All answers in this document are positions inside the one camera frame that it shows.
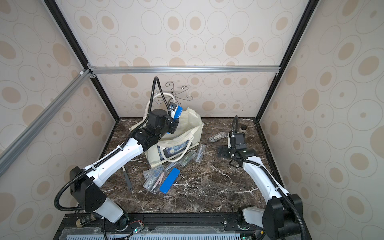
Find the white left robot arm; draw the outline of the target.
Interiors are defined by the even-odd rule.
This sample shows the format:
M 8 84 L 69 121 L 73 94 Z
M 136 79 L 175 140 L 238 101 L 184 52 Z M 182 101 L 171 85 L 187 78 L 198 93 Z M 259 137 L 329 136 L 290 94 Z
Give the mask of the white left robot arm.
M 173 134 L 181 113 L 182 109 L 151 111 L 114 151 L 82 170 L 78 167 L 72 169 L 70 193 L 80 208 L 87 213 L 96 213 L 111 223 L 118 222 L 124 215 L 123 209 L 100 188 L 126 163 L 157 144 L 167 133 Z

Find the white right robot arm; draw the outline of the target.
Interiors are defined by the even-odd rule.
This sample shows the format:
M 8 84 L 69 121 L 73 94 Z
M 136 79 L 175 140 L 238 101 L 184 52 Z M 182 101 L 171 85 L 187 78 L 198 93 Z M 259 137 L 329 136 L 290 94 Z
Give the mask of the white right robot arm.
M 228 133 L 228 145 L 218 147 L 218 157 L 230 159 L 230 165 L 242 168 L 255 182 L 266 202 L 265 209 L 241 209 L 240 228 L 256 225 L 271 240 L 301 235 L 307 240 L 303 202 L 299 195 L 290 194 L 267 170 L 255 150 L 247 147 L 245 133 Z

